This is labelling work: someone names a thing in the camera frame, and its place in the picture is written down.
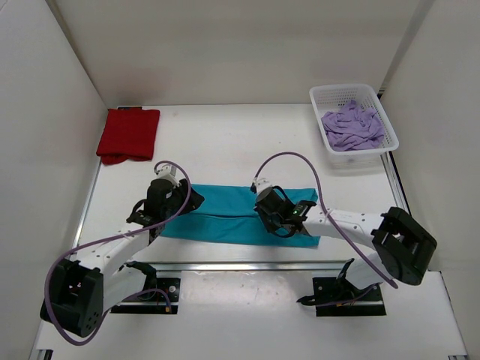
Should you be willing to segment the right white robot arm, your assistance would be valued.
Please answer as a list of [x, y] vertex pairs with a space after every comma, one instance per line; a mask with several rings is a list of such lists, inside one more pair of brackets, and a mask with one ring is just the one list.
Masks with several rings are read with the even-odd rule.
[[293, 203], [281, 187], [268, 186], [257, 192], [254, 209], [267, 231], [278, 237], [302, 234], [346, 241], [357, 256], [340, 271], [337, 292], [348, 300], [374, 284], [418, 286], [437, 248], [434, 237], [398, 207], [382, 214], [334, 210], [320, 202]]

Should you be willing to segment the teal t-shirt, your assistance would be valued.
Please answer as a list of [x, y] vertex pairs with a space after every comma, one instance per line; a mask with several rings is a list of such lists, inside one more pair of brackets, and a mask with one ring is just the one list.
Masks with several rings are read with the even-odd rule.
[[193, 184], [202, 195], [202, 205], [169, 222], [163, 237], [198, 242], [268, 247], [315, 248], [318, 236], [295, 234], [280, 238], [267, 232], [254, 211], [256, 195], [249, 187]]

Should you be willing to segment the lavender t-shirt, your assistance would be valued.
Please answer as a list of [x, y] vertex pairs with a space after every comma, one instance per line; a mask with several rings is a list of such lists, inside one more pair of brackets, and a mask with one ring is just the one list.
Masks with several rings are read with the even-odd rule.
[[385, 128], [373, 108], [362, 108], [350, 100], [337, 112], [321, 118], [328, 144], [336, 152], [377, 149], [385, 139]]

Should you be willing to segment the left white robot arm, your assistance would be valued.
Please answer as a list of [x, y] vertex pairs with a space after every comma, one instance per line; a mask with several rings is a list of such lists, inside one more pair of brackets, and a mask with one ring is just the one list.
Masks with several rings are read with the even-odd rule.
[[204, 200], [185, 178], [153, 180], [118, 235], [84, 244], [83, 255], [74, 260], [64, 255], [50, 268], [40, 318], [64, 336], [78, 336], [74, 343], [83, 345], [110, 308], [135, 295], [154, 297], [156, 271], [134, 255], [159, 237], [166, 224], [197, 210]]

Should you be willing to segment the red t-shirt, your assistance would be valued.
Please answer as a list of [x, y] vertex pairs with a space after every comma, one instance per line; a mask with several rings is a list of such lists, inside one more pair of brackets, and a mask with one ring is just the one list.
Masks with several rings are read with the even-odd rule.
[[101, 163], [151, 161], [160, 118], [157, 109], [109, 109], [96, 151]]

